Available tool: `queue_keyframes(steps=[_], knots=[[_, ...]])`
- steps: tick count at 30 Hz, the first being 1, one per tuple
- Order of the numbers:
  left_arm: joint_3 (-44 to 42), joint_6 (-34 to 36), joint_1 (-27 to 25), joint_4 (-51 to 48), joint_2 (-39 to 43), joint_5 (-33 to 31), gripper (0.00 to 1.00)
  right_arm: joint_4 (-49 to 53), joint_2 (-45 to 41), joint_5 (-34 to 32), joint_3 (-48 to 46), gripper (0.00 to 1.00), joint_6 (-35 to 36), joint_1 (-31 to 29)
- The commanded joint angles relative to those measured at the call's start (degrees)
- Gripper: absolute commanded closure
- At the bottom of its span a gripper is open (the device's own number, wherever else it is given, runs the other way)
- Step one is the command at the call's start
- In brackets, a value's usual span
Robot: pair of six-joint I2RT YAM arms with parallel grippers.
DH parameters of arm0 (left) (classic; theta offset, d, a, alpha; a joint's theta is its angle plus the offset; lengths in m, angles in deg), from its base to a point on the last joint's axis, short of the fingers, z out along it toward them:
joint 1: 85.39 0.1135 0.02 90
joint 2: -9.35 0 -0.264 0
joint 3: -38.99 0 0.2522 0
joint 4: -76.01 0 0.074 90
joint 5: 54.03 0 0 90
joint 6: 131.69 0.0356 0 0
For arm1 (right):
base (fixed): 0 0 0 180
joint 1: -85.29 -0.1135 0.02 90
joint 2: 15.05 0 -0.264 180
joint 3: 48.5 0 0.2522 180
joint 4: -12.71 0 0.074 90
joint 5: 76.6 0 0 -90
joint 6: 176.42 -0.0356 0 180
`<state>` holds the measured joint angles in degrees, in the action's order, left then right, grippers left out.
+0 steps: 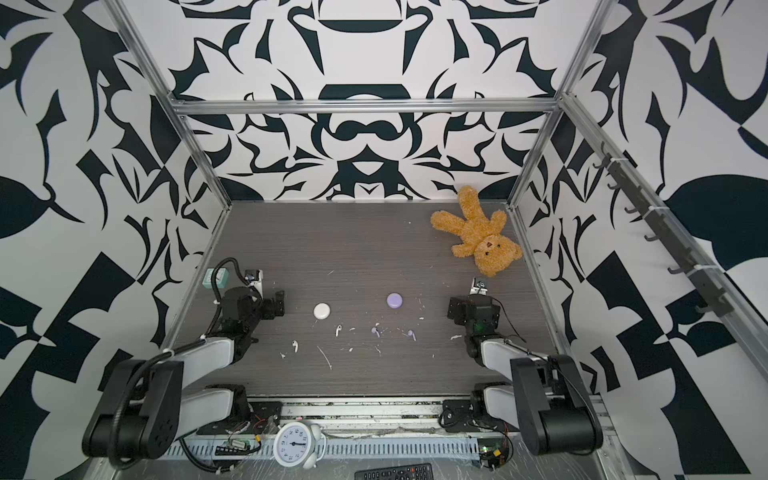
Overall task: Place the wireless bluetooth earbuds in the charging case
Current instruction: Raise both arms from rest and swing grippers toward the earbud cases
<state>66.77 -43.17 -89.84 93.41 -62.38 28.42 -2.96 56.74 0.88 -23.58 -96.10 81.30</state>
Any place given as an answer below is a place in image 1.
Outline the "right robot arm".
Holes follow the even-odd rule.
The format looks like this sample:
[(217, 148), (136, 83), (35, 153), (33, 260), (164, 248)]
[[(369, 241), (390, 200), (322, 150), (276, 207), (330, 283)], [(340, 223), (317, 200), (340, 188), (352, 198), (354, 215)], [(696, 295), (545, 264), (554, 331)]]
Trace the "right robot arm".
[(447, 318), (465, 329), (468, 356), (506, 379), (475, 386), (473, 416), (513, 427), (536, 456), (597, 451), (603, 428), (574, 360), (536, 353), (499, 333), (504, 313), (488, 295), (454, 296), (448, 303)]

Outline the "purple earbud charging case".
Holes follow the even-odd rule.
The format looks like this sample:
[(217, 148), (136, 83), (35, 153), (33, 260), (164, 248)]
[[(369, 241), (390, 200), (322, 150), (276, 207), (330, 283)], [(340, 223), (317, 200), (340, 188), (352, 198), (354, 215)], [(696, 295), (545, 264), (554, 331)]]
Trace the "purple earbud charging case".
[(391, 309), (399, 309), (403, 305), (403, 297), (400, 293), (392, 292), (387, 296), (386, 302)]

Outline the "white earbud charging case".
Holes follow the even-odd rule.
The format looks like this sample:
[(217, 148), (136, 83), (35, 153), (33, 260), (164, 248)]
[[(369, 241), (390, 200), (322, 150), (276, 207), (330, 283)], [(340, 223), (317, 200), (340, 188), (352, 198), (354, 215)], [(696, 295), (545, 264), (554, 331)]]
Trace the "white earbud charging case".
[(316, 320), (325, 320), (331, 314), (331, 307), (329, 304), (321, 302), (315, 305), (313, 309), (313, 316)]

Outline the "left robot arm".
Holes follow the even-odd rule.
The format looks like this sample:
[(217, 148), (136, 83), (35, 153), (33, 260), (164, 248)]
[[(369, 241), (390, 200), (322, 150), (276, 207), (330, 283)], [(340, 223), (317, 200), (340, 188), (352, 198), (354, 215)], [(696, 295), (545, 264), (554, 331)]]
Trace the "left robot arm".
[(256, 327), (286, 313), (286, 294), (263, 292), (260, 270), (236, 269), (241, 284), (223, 291), (217, 277), (233, 257), (207, 275), (214, 314), (206, 331), (181, 346), (115, 366), (81, 440), (88, 458), (105, 458), (118, 471), (162, 457), (175, 442), (208, 425), (249, 426), (253, 412), (242, 385), (218, 384), (197, 393), (187, 388), (240, 360), (257, 343)]

